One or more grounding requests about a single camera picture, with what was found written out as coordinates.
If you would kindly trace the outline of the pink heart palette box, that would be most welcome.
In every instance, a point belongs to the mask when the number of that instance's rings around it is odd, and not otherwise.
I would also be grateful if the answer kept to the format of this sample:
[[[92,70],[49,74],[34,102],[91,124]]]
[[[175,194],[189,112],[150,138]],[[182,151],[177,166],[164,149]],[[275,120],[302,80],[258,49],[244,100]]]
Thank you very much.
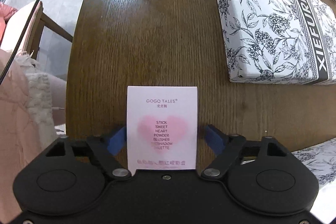
[[[129,86],[126,108],[127,167],[195,169],[198,88]]]

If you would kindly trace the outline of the floral box lid XIEFURN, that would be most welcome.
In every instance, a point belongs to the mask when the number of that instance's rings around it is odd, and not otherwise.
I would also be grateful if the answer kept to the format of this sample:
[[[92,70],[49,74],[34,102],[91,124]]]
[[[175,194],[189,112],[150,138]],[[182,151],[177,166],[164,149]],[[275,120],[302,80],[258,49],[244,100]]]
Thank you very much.
[[[335,83],[335,16],[321,0],[217,0],[233,83]]]

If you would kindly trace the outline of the wooden chair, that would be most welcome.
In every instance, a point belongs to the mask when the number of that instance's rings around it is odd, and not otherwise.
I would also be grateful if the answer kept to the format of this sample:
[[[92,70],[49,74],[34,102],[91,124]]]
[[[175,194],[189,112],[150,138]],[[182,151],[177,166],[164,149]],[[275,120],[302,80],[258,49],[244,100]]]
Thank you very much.
[[[72,35],[43,12],[43,4],[40,1],[37,8],[34,10],[34,18],[31,20],[31,30],[27,35],[27,41],[23,46],[23,50],[35,60],[37,59],[41,37],[45,27],[71,43],[73,40]]]

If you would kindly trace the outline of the pink clothed person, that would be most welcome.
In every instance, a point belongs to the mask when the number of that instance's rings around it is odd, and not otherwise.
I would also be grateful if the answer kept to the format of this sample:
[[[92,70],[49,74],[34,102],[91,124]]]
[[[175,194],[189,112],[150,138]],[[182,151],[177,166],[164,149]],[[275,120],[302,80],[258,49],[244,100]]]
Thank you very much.
[[[23,50],[34,18],[34,3],[20,10],[1,4],[1,68],[22,38],[1,83],[1,222],[20,212],[13,194],[16,175],[58,136],[65,124],[66,81],[42,71],[37,60]]]

